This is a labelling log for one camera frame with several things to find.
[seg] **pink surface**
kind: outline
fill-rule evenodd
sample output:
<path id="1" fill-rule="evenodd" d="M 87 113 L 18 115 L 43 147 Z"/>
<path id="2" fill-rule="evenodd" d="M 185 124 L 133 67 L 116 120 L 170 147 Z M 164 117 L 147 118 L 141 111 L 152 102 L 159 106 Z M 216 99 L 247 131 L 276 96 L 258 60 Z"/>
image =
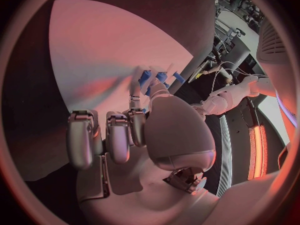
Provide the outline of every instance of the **pink surface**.
<path id="1" fill-rule="evenodd" d="M 49 49 L 68 110 L 97 110 L 103 138 L 106 113 L 129 108 L 128 85 L 134 68 L 155 65 L 167 69 L 173 64 L 170 73 L 180 73 L 192 59 L 184 47 L 152 23 L 91 0 L 54 2 Z M 173 81 L 169 76 L 166 82 Z M 146 105 L 147 97 L 142 95 L 141 101 Z"/>

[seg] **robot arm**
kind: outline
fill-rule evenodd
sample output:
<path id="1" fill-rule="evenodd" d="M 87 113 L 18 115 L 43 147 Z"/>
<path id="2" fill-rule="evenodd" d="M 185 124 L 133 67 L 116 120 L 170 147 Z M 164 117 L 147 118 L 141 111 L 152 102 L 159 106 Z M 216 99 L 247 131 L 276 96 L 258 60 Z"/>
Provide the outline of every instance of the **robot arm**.
<path id="1" fill-rule="evenodd" d="M 250 75 L 237 85 L 225 86 L 212 92 L 207 100 L 192 106 L 205 118 L 205 115 L 223 114 L 235 108 L 244 97 L 257 97 L 259 94 L 275 97 L 276 91 L 269 78 Z"/>

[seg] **vent grille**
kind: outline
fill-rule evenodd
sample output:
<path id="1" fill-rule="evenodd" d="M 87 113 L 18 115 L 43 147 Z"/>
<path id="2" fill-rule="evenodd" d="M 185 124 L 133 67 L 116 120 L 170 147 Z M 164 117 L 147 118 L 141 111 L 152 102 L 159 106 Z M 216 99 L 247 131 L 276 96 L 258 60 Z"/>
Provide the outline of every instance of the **vent grille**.
<path id="1" fill-rule="evenodd" d="M 286 52 L 282 40 L 270 23 L 262 32 L 261 52 L 264 54 L 279 54 Z"/>

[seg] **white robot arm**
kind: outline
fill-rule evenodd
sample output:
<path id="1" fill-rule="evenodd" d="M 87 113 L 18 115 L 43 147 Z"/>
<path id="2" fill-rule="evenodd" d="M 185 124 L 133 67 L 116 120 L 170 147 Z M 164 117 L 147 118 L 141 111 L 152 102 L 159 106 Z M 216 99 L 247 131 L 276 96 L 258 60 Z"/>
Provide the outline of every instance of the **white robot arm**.
<path id="1" fill-rule="evenodd" d="M 205 119 L 205 115 L 220 115 L 235 108 L 244 97 L 257 97 L 259 94 L 275 97 L 276 91 L 269 78 L 250 75 L 237 85 L 225 86 L 212 92 L 207 100 L 192 107 Z"/>

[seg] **orange light strip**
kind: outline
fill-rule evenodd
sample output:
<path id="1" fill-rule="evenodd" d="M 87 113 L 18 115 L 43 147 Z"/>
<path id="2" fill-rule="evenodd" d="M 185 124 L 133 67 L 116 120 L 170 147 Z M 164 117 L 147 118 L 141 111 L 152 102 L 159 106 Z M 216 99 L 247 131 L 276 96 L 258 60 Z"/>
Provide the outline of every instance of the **orange light strip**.
<path id="1" fill-rule="evenodd" d="M 250 136 L 250 165 L 248 180 L 262 177 L 267 173 L 268 144 L 265 126 L 249 128 Z"/>

